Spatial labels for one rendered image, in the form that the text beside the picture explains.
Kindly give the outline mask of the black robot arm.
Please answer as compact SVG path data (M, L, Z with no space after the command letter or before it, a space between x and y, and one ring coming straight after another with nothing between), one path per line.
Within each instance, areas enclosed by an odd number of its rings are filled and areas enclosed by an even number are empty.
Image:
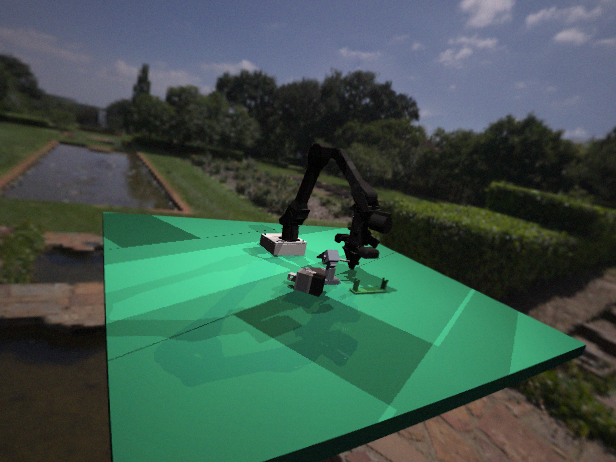
M310 212L307 206L308 200L321 169L328 164L330 158L335 159L351 187L351 194L356 203L349 207L354 211L352 225L369 227L383 234L391 231L392 214L381 210L377 192L361 177L345 149L314 143L309 148L307 158L308 167L297 196L279 218L279 224L283 225L283 228L282 237L278 238L287 242L300 241L298 225L302 225L308 218Z

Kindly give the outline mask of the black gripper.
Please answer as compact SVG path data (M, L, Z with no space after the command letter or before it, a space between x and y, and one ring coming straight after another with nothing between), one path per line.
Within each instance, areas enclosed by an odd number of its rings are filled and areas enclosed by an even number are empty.
M334 241L340 243L345 242L342 247L344 249L346 259L350 260L348 266L351 270L355 268L360 258L378 259L380 252L373 247L365 247L367 234L370 234L368 228L357 227L354 225L348 226L349 234L337 234ZM359 246L359 247L358 247Z

